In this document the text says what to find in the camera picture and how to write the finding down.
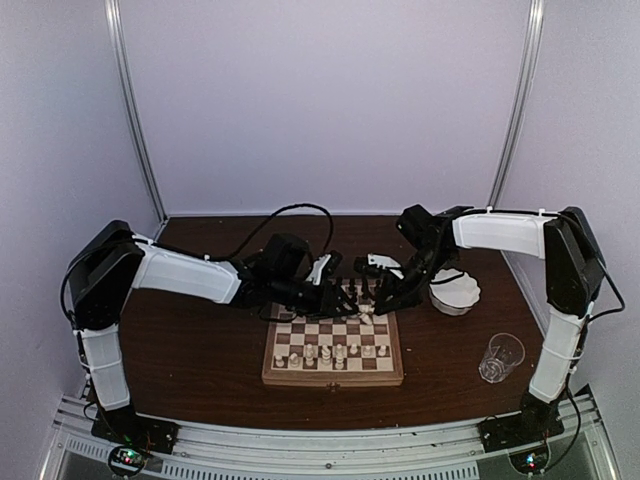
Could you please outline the white knight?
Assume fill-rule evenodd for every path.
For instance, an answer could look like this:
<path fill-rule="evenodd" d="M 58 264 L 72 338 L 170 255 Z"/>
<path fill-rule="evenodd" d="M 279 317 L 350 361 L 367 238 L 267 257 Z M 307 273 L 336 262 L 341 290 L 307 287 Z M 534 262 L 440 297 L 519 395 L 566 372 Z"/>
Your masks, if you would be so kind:
<path fill-rule="evenodd" d="M 365 325 L 373 324 L 373 314 L 369 310 L 361 310 L 357 314 L 357 318 Z"/>

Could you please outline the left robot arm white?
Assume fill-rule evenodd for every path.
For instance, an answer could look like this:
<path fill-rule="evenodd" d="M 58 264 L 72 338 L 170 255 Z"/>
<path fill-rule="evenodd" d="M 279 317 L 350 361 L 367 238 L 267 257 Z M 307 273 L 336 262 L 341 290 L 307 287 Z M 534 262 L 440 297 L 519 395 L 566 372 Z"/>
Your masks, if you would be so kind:
<path fill-rule="evenodd" d="M 121 349 L 124 321 L 148 326 L 160 307 L 169 310 L 166 321 L 176 321 L 179 310 L 194 306 L 218 313 L 279 304 L 296 317 L 319 319 L 357 313 L 356 302 L 331 278 L 341 261 L 337 251 L 324 247 L 313 255 L 305 239 L 274 233 L 262 248 L 246 254 L 254 236 L 248 234 L 227 254 L 197 254 L 113 220 L 68 264 L 60 307 L 106 413 L 104 425 L 121 443 L 133 444 L 144 433 L 142 419 L 134 415 Z"/>

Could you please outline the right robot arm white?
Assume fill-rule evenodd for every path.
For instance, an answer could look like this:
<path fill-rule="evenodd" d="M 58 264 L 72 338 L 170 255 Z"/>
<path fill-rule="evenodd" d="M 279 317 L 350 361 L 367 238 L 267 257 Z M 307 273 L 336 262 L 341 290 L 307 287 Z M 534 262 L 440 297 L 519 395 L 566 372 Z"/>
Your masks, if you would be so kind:
<path fill-rule="evenodd" d="M 549 317 L 537 366 L 513 419 L 519 440 L 535 440 L 551 424 L 550 410 L 564 394 L 590 323 L 599 318 L 595 302 L 613 280 L 583 209 L 502 210 L 454 206 L 430 213 L 406 208 L 396 230 L 413 249 L 403 263 L 381 254 L 364 259 L 382 277 L 375 311 L 383 314 L 418 305 L 427 283 L 461 250 L 492 250 L 529 256 L 542 264 Z"/>

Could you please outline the wooden chess board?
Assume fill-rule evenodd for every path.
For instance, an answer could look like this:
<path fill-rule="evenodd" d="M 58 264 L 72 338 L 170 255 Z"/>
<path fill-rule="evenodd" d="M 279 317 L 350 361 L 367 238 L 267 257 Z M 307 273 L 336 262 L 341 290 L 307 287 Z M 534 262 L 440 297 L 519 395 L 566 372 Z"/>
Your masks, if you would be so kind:
<path fill-rule="evenodd" d="M 358 303 L 354 316 L 308 319 L 281 305 L 270 317 L 262 381 L 286 387 L 386 387 L 404 380 L 400 337 L 393 313 L 377 316 L 374 294 L 379 279 L 343 283 Z"/>

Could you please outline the white scalloped bowl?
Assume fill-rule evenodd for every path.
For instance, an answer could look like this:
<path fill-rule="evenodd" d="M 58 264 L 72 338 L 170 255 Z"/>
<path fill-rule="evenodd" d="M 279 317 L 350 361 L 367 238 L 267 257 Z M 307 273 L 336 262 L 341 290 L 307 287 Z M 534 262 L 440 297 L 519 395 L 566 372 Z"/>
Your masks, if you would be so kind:
<path fill-rule="evenodd" d="M 469 273 L 457 269 L 441 269 L 429 284 L 433 306 L 449 316 L 468 313 L 480 300 L 481 288 Z"/>

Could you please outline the clear plastic cup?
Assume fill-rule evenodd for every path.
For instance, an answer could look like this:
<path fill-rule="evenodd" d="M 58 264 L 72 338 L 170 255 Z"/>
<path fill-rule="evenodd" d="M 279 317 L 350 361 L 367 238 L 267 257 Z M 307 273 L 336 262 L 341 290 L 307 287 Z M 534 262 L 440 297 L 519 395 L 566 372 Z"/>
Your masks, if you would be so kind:
<path fill-rule="evenodd" d="M 489 340 L 478 366 L 480 377 L 490 384 L 500 383 L 524 361 L 525 356 L 525 347 L 515 335 L 497 333 Z"/>

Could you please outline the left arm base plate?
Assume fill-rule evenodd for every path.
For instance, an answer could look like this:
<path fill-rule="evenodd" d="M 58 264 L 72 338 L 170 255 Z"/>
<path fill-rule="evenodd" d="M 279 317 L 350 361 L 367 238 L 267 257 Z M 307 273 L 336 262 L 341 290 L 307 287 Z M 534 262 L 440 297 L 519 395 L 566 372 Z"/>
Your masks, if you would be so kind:
<path fill-rule="evenodd" d="M 173 452 L 178 432 L 176 423 L 140 416 L 132 405 L 110 411 L 99 407 L 91 428 L 94 437 L 163 454 Z"/>

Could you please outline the aluminium front rail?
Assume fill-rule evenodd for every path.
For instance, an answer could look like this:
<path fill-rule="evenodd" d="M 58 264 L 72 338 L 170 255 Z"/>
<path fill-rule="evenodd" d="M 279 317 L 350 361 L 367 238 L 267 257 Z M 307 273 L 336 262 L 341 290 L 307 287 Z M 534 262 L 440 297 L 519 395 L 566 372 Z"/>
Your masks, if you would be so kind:
<path fill-rule="evenodd" d="M 346 431 L 285 431 L 173 420 L 170 454 L 153 453 L 132 479 L 621 479 L 600 412 L 590 395 L 575 396 L 577 415 L 560 406 L 564 432 L 546 441 L 544 475 L 521 474 L 515 456 L 536 443 L 488 452 L 482 419 L 419 427 Z M 36 479 L 121 479 L 107 466 L 116 444 L 91 435 L 84 399 L 62 397 L 52 438 Z"/>

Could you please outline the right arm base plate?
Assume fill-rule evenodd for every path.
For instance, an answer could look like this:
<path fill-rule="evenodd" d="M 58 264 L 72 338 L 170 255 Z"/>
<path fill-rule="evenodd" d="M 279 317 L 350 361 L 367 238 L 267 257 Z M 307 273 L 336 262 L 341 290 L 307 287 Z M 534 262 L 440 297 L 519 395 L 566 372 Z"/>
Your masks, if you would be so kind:
<path fill-rule="evenodd" d="M 520 414 L 487 418 L 477 427 L 486 453 L 541 442 L 565 431 L 563 423 L 559 420 L 552 422 L 551 426 L 543 431 L 526 429 Z"/>

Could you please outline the right aluminium corner post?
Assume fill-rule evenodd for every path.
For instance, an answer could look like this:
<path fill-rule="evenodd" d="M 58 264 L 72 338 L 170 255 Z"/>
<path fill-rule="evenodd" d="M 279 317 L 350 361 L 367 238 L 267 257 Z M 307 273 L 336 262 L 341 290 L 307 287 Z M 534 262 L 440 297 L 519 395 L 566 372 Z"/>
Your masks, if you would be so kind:
<path fill-rule="evenodd" d="M 544 14 L 544 0 L 531 0 L 529 2 L 527 26 L 511 113 L 497 170 L 489 198 L 487 200 L 487 205 L 490 207 L 496 207 L 500 203 L 507 184 L 509 170 L 517 150 L 517 144 L 524 122 L 526 105 L 531 93 L 539 59 L 544 28 Z"/>

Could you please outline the aluminium corner post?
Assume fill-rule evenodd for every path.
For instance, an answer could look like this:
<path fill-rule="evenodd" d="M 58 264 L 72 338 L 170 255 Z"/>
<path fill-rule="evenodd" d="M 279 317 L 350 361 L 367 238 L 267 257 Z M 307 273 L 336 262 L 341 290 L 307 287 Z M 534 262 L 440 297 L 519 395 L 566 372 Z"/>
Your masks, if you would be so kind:
<path fill-rule="evenodd" d="M 487 200 L 487 205 L 490 207 L 496 207 L 500 203 L 507 184 L 509 170 L 517 150 L 517 144 L 524 122 L 526 105 L 531 93 L 539 59 L 544 28 L 544 14 L 544 0 L 531 0 L 529 2 L 527 26 L 511 113 L 497 170 L 489 198 Z"/>
<path fill-rule="evenodd" d="M 121 5 L 117 0 L 104 1 L 107 28 L 110 35 L 112 49 L 118 70 L 120 88 L 124 100 L 129 132 L 133 142 L 137 162 L 139 164 L 143 183 L 150 197 L 155 215 L 159 222 L 167 219 L 167 214 L 161 199 L 158 183 L 151 165 L 146 140 L 139 114 L 129 60 L 127 55 L 124 28 L 122 24 Z"/>

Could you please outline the left aluminium corner post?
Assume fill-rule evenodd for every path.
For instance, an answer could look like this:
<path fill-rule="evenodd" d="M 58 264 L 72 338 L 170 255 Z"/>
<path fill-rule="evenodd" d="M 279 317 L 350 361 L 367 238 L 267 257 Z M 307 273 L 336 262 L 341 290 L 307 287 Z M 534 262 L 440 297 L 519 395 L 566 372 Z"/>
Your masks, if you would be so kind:
<path fill-rule="evenodd" d="M 107 28 L 110 35 L 112 49 L 118 70 L 120 88 L 124 100 L 129 132 L 133 142 L 137 162 L 139 164 L 143 183 L 150 197 L 155 215 L 159 222 L 167 219 L 167 214 L 161 199 L 158 183 L 151 165 L 146 140 L 139 114 L 129 60 L 127 55 L 124 28 L 122 24 L 121 5 L 117 0 L 104 1 Z"/>

